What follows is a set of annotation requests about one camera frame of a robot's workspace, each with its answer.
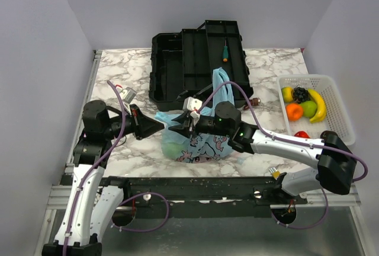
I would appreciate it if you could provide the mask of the light blue printed plastic bag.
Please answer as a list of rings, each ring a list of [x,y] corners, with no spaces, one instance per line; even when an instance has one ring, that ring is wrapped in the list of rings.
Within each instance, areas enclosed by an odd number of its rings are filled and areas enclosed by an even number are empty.
[[[227,72],[222,68],[213,70],[212,80],[213,90],[221,83],[230,81]],[[204,107],[201,111],[202,115],[205,114],[205,116],[213,117],[215,107],[220,102],[228,101],[234,105],[235,101],[232,86],[230,84],[222,86],[213,96],[213,101],[216,102],[215,106],[211,108]],[[164,112],[157,112],[155,114],[155,119],[165,124],[165,129],[162,132],[161,149],[163,143],[178,143],[186,146],[181,156],[172,160],[186,163],[201,163],[224,158],[232,153],[233,149],[227,144],[229,140],[228,137],[200,133],[196,137],[189,139],[170,131],[168,127],[178,124],[173,121],[173,119],[178,116],[179,114],[168,114]]]

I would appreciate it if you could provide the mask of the green apple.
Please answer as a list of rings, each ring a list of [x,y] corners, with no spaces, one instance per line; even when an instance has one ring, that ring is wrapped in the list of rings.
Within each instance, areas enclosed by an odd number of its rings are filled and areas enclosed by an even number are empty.
[[[186,146],[178,143],[163,143],[162,153],[170,159],[177,159],[181,156],[182,151],[186,149]]]

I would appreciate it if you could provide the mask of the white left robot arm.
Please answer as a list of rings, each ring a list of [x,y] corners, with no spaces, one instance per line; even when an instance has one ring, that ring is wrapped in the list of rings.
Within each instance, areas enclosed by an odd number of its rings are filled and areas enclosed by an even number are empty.
[[[129,134],[141,140],[163,130],[164,125],[145,116],[137,105],[131,113],[101,100],[86,103],[83,131],[73,150],[72,188],[62,224],[42,255],[101,255],[102,237],[119,206],[131,200],[130,183],[110,177],[96,199],[111,150]]]

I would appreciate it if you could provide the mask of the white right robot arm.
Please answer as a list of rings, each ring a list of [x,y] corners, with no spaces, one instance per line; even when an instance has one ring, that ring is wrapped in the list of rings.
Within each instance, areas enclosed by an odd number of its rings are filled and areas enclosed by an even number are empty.
[[[214,116],[185,110],[169,129],[185,137],[199,133],[225,136],[234,151],[279,156],[307,165],[306,169],[282,173],[272,189],[272,196],[284,204],[306,191],[325,189],[338,195],[350,192],[356,168],[352,152],[338,135],[323,139],[304,139],[259,129],[246,123],[230,102],[216,105]]]

